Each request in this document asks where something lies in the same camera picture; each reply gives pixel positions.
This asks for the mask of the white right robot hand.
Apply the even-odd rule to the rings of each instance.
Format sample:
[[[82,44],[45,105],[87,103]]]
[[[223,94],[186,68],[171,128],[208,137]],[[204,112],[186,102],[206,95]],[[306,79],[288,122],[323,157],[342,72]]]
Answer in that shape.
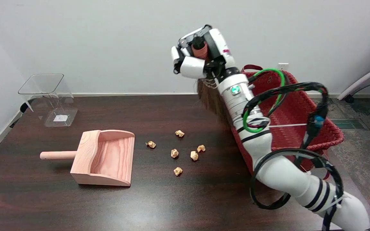
[[[239,73],[222,33],[204,25],[180,38],[171,48],[173,73],[191,79],[224,78]]]

